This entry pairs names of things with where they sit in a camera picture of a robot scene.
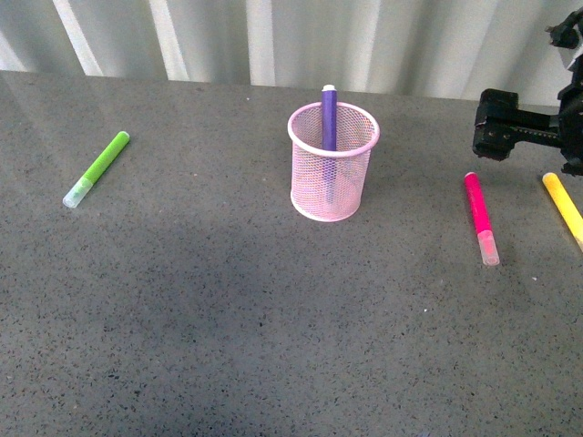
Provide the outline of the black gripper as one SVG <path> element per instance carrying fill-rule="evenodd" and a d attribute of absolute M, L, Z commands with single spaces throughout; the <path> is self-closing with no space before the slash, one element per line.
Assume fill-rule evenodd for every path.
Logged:
<path fill-rule="evenodd" d="M 518 102 L 517 93 L 493 88 L 482 92 L 472 144 L 476 155 L 502 161 L 519 142 L 559 148 L 556 117 L 520 109 Z"/>

